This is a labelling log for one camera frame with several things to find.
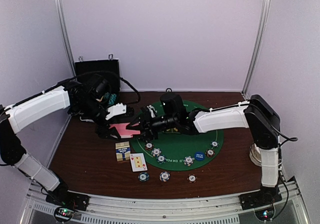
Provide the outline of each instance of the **playing card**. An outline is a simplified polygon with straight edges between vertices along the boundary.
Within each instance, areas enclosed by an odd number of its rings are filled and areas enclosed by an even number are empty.
[[[133,172],[142,172],[148,170],[145,156],[143,153],[130,154],[130,162]]]

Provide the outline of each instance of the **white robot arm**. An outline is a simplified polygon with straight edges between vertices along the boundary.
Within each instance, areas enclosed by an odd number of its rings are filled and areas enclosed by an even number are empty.
[[[281,197],[278,192],[280,154],[280,117],[259,95],[232,106],[220,108],[196,108],[187,112],[181,97],[173,92],[161,96],[164,115],[153,117],[150,110],[143,107],[142,113],[127,129],[140,131],[145,140],[158,138],[158,132],[176,128],[186,135],[200,135],[213,130],[229,128],[249,128],[254,143],[261,153],[262,178],[260,191],[254,196],[240,198],[242,208],[269,205]]]
[[[70,108],[69,114],[85,112],[97,124],[106,127],[113,117],[127,112],[125,104],[104,107],[97,101],[109,88],[102,76],[93,75],[86,83],[71,79],[6,108],[0,105],[1,159],[6,166],[16,167],[30,179],[37,181],[59,204],[69,202],[68,186],[30,155],[16,134],[42,117],[66,108]]]

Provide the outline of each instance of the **poker table mat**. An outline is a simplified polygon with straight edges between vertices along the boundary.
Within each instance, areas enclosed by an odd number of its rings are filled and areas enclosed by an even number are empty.
[[[188,112],[195,108],[204,108],[195,102],[184,100],[183,104]],[[152,104],[157,110],[157,115],[164,114],[162,104],[160,101]],[[218,142],[219,146],[212,148],[211,142]],[[166,157],[165,163],[158,163],[157,158],[151,155],[151,150],[145,149],[145,142],[138,138],[130,141],[131,147],[136,153],[143,153],[145,161],[155,167],[168,170],[168,171],[188,171],[196,168],[200,168],[207,163],[211,162],[220,152],[224,142],[224,131],[214,130],[199,135],[184,135],[175,132],[174,129],[167,130],[166,133],[159,133],[158,139],[153,140],[154,148],[159,148],[161,154]],[[207,157],[204,155],[204,160],[195,160],[194,156],[196,152],[205,153],[206,150],[213,149],[215,154],[213,157]],[[186,166],[184,159],[187,156],[193,158],[193,164]]]

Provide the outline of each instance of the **black case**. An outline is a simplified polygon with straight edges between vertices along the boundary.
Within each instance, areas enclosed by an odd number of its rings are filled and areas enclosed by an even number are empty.
[[[118,76],[120,75],[118,59],[78,61],[74,65],[76,75],[81,75],[83,73],[92,71],[110,71],[114,72]],[[103,76],[110,83],[112,87],[111,93],[118,95],[120,92],[120,80],[109,73],[99,73],[99,75]],[[91,75],[86,75],[79,77],[77,80],[80,83],[83,83],[88,81],[90,77]]]

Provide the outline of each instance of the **wooden table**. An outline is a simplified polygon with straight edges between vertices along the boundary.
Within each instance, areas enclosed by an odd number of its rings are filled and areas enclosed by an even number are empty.
[[[142,92],[139,107],[159,100],[162,92]],[[184,100],[205,107],[223,107],[243,101],[235,92],[181,92]],[[134,100],[135,94],[121,94],[121,101]],[[62,137],[50,168],[69,185],[71,191],[119,198],[171,199],[235,194],[260,188],[261,168],[249,158],[253,143],[248,129],[224,130],[224,143],[218,156],[205,166],[191,171],[172,171],[168,182],[161,182],[161,169],[148,165],[150,180],[140,182],[129,161],[117,162],[116,141],[100,139],[95,124],[73,117]],[[189,174],[197,182],[189,183]]]

